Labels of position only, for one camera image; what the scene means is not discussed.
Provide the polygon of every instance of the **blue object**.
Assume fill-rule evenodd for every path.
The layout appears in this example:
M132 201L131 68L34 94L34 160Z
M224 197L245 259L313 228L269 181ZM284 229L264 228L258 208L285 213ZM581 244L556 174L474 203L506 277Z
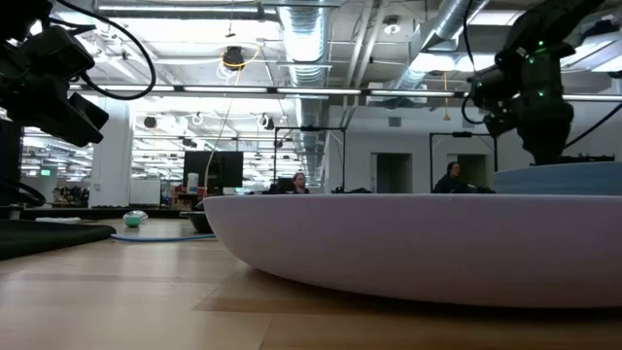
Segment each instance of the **blue object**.
M198 234L185 237L144 237L144 236L126 236L120 234L111 234L111 238L122 242L136 243L158 243L158 242L184 242L197 239L216 238L216 234Z
M542 165L495 174L495 191L508 194L622 195L622 162Z

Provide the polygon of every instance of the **woman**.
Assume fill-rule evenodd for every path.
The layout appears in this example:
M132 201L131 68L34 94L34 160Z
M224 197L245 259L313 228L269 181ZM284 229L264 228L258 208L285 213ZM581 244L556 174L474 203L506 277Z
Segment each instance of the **woman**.
M433 193L469 193L467 184L460 181L460 165L457 162L447 164L447 173L436 183Z
M303 173L294 175L294 194L309 194L306 188L306 178Z

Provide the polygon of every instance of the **ceiling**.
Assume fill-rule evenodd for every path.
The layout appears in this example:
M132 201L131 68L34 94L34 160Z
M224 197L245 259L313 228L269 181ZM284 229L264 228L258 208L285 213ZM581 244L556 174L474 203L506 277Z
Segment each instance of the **ceiling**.
M99 4L110 3L113 0L100 0ZM145 5L153 2L139 0L115 0L121 5ZM158 1L162 6L175 3L174 1ZM194 4L213 5L210 1L193 1ZM520 16L520 11L529 9L537 1L531 0L493 0L471 24L469 39L476 60L484 65L490 62L504 42L509 30L508 24ZM604 9L621 4L622 1L607 1ZM372 10L368 28L360 28L361 17L365 6L364 1L342 1L341 6L331 8L328 25L328 56L323 64L328 70L328 86L342 88L347 80L348 68L355 49L356 35L367 29L364 41L370 40L371 27L375 22L377 1ZM390 1L386 9L386 16L397 16L399 32L394 34L380 30L371 52L371 60L366 66L358 62L358 67L364 67L362 85L382 83L396 79L413 57L409 54L409 43L412 33L418 23L434 18L439 1L429 1L428 12L425 12L424 1ZM81 42L95 56L96 67L89 71L91 78L99 85L146 85L149 82L149 70L138 48L119 31L109 25L94 21L80 14L59 9L56 13L59 18L75 23L94 23L97 30L82 35ZM212 18L182 19L182 16L173 16L166 13L160 17L123 17L123 12L113 12L112 20L123 24L136 36L148 50L155 63L158 84L162 86L273 86L286 87L292 85L288 58L283 44L283 29L275 21L229 20ZM471 75L470 63L466 60L466 50L463 38L459 38L460 45L455 52L434 53L432 61L438 64L440 57L449 57L452 65L449 71L431 70L425 77L423 84L430 89L468 90L466 79ZM610 45L610 53L604 59L614 59L622 53L622 47L617 43ZM227 47L239 46L246 61L250 61L239 74L228 71L222 65L221 56ZM598 92L610 86L610 78L606 73L591 72L591 68L577 69L570 67L564 75L564 83L571 92ZM341 99L331 99L330 104L341 105ZM449 107L455 106L450 101ZM137 178L158 176L163 179L180 179L179 166L183 167L183 160L179 152L188 149L182 144L179 136L193 140L197 150L210 150L217 147L224 151L245 151L249 159L259 159L255 164L251 161L245 172L249 180L267 182L271 175L271 150L273 149L274 132L259 126L262 117L271 118L276 125L299 126L294 98L265 99L265 98L224 98L224 97L194 97L194 96L149 96L130 102L132 117L135 118L136 139L134 144L134 176ZM426 111L445 107L444 99L429 99L419 107L427 107ZM415 112L401 111L398 115L412 115ZM360 123L386 123L386 114L382 120L374 119L373 109L359 111L356 118ZM145 118L153 117L157 120L157 127L145 126ZM442 119L435 119L436 125L429 120L418 119L407 121L410 130L422 127L445 129L449 123ZM216 139L223 130L223 137L218 145ZM288 135L292 142L286 141L283 149L279 150L287 156L287 164L282 169L277 166L280 175L289 176L293 171L305 168L305 158L309 155L301 149L298 135ZM65 154L67 158L75 152L71 145L62 145L69 148L54 148L50 138L30 137L31 144L24 158L24 164L32 168L31 162L45 158L57 158ZM314 142L322 144L323 137L315 137ZM67 177L79 180L87 177L92 148L82 150L86 154L74 154L80 157L87 165L81 165L79 171L66 171ZM145 166L148 159L162 159L161 166ZM32 173L32 169L24 169L24 173ZM310 179L314 185L321 182Z

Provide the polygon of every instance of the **computer monitor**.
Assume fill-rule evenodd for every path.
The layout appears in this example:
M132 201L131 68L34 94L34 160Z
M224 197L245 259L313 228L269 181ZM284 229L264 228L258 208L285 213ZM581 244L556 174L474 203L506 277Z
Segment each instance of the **computer monitor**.
M205 168L211 151L185 152L184 187L188 185L188 174L198 174L198 186L205 183ZM241 188L244 173L243 152L215 152L210 164L208 187Z

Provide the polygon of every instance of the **pillar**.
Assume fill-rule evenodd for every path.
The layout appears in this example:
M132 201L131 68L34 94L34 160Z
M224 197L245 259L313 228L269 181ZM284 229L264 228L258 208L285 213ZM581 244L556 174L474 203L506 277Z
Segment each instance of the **pillar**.
M134 138L129 105L107 97L99 98L98 105L110 118L101 129L104 140L93 145L88 207L128 206Z

